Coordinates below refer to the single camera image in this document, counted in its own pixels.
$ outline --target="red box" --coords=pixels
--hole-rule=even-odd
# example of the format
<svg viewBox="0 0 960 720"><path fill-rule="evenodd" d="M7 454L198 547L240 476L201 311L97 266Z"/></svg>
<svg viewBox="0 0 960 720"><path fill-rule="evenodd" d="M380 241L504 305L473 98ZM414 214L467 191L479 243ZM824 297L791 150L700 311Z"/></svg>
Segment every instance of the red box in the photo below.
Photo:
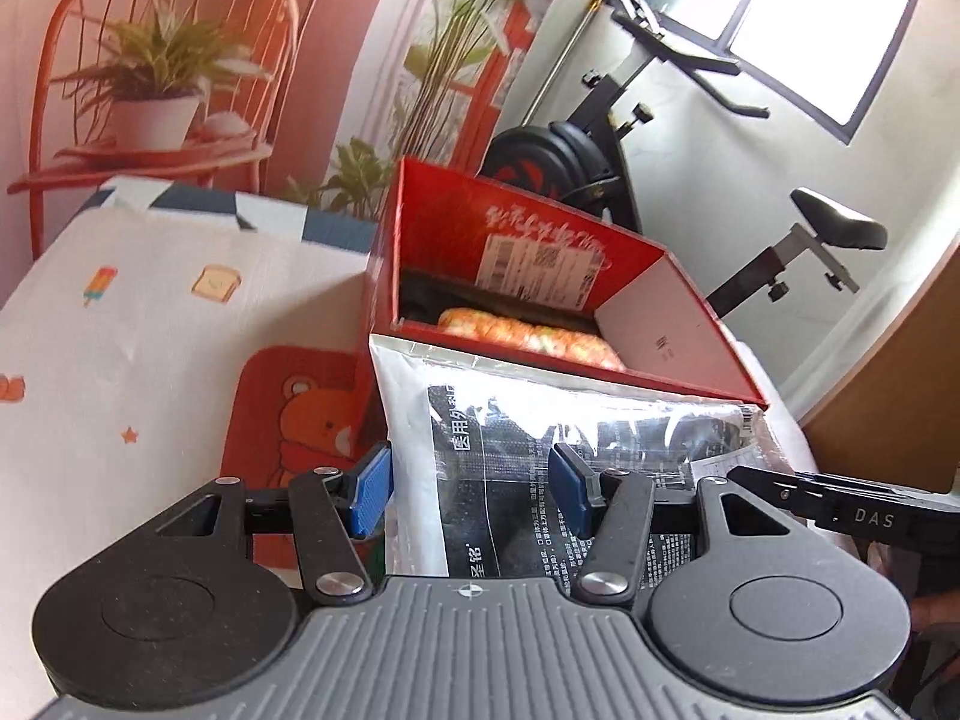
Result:
<svg viewBox="0 0 960 720"><path fill-rule="evenodd" d="M552 269L537 268L538 261ZM534 302L591 314L627 370L449 336L401 319L401 268L498 287L494 292L523 290L520 296ZM369 333L621 384L767 405L716 314L665 248L542 197L409 158L400 163L373 240L360 331L360 419L354 425L371 416L376 402Z"/></svg>

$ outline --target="qr code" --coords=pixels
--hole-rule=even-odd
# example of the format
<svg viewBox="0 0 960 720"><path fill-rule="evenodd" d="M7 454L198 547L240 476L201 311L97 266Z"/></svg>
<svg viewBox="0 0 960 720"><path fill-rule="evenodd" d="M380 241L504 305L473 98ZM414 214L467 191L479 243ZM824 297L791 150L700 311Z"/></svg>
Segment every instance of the qr code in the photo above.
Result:
<svg viewBox="0 0 960 720"><path fill-rule="evenodd" d="M534 268L555 268L559 257L560 249L558 247L541 245L534 256Z"/></svg>

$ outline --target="blue gripper pad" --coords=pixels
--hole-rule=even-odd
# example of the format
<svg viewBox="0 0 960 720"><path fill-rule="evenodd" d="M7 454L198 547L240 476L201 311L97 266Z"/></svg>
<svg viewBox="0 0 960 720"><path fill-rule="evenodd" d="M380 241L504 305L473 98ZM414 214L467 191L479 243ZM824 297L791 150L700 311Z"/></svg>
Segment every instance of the blue gripper pad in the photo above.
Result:
<svg viewBox="0 0 960 720"><path fill-rule="evenodd" d="M570 533L577 538L593 538L607 507L600 491L600 475L573 447L558 442L547 458L546 478Z"/></svg>
<svg viewBox="0 0 960 720"><path fill-rule="evenodd" d="M383 509L394 493L394 463L390 445L376 445L361 461L361 469L349 501L350 535L366 538L379 522Z"/></svg>

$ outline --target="metal screw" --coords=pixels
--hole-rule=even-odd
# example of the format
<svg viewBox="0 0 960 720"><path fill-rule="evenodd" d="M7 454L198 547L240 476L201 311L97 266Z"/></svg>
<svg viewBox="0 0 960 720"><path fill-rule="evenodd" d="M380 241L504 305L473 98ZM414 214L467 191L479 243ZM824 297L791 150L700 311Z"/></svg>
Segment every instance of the metal screw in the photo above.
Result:
<svg viewBox="0 0 960 720"><path fill-rule="evenodd" d="M317 589L325 595L354 595L363 587L363 579L349 571L333 571L317 580Z"/></svg>
<svg viewBox="0 0 960 720"><path fill-rule="evenodd" d="M591 571L578 580L580 586L594 595L617 595L627 589L627 580L613 571Z"/></svg>

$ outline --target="bike seat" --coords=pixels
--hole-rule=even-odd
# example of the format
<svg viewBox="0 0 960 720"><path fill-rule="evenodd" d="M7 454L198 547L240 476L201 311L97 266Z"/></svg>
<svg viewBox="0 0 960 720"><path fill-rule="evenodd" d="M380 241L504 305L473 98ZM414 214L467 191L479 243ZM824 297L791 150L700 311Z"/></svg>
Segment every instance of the bike seat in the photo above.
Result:
<svg viewBox="0 0 960 720"><path fill-rule="evenodd" d="M883 250L887 245L886 227L829 197L800 187L791 191L790 199L823 244L872 250Z"/></svg>

